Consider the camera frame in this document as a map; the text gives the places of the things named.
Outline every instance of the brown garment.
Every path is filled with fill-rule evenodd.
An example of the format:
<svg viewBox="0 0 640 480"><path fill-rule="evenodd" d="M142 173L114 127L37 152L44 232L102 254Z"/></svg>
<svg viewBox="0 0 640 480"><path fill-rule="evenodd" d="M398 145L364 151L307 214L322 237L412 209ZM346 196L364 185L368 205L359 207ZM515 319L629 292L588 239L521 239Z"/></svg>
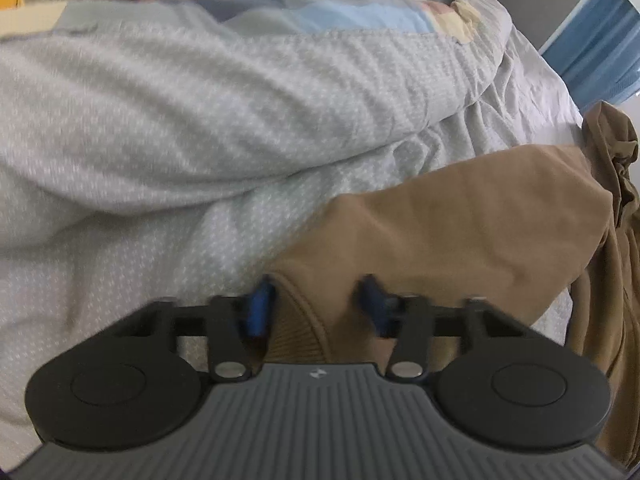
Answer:
<svg viewBox="0 0 640 480"><path fill-rule="evenodd" d="M600 124L600 115L620 114L600 110L588 116L586 133L603 139L596 142L600 156L592 166L609 189L620 180L603 169L611 165L607 147L615 135L635 142L635 134L630 127L619 133L622 119L594 129L590 124ZM625 190L614 206L627 218L632 187L625 184ZM600 444L629 463L635 452L627 449L628 438L637 449L639 349L637 331L628 327L637 316L623 314L623 257L612 229L612 192L591 177L576 147L521 146L395 188L339 196L319 226L270 267L278 308L266 360L375 361L383 368L394 342L376 338L351 302L364 274L375 274L391 292L423 294L447 306L485 296L526 324L575 282L569 345L609 372L617 397ZM634 238L632 245L637 262ZM624 352L633 357L618 354L622 333ZM455 351L450 345L437 349L436 365ZM627 433L618 432L622 427Z"/></svg>

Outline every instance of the silver screw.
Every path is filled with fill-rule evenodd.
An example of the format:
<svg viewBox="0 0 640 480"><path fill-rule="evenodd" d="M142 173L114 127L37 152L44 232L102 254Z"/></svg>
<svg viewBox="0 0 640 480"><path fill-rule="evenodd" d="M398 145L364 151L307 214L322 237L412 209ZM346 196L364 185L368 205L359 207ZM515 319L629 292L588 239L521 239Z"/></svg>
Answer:
<svg viewBox="0 0 640 480"><path fill-rule="evenodd" d="M412 361L400 361L391 367L393 375L403 379L413 379L422 375L422 367Z"/></svg>
<svg viewBox="0 0 640 480"><path fill-rule="evenodd" d="M225 361L217 364L214 370L216 375L224 379L238 379L246 372L246 367L242 363L235 361Z"/></svg>

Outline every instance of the gray blanket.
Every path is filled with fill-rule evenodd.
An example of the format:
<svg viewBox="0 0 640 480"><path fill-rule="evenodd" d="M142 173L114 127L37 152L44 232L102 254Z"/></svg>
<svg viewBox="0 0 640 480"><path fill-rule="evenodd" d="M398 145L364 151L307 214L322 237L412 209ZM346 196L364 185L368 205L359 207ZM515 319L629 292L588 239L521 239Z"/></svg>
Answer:
<svg viewBox="0 0 640 480"><path fill-rule="evenodd" d="M575 142L562 81L495 0L472 3L467 45L391 29L238 37L201 15L3 41L0 466L38 443L33 371L149 298L247 291L340 193ZM538 328L562 341L570 309L565 292Z"/></svg>

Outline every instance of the bed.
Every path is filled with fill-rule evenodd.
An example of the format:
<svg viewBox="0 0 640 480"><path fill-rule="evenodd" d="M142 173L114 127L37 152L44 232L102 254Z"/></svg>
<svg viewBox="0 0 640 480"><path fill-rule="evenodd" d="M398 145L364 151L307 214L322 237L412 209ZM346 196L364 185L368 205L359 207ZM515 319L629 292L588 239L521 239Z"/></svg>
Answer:
<svg viewBox="0 0 640 480"><path fill-rule="evenodd" d="M150 298L249 290L338 194L581 142L564 83L498 2L431 1L0 15L2 468L38 444L34 370ZM564 291L535 327L564 341L571 307Z"/></svg>

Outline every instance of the blue curtain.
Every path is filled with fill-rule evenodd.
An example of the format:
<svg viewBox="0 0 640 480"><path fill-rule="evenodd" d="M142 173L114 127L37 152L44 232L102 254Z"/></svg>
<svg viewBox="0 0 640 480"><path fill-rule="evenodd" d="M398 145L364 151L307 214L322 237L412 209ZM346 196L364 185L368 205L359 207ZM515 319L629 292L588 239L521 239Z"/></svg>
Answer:
<svg viewBox="0 0 640 480"><path fill-rule="evenodd" d="M581 112L640 91L640 13L629 0L588 0L543 54Z"/></svg>

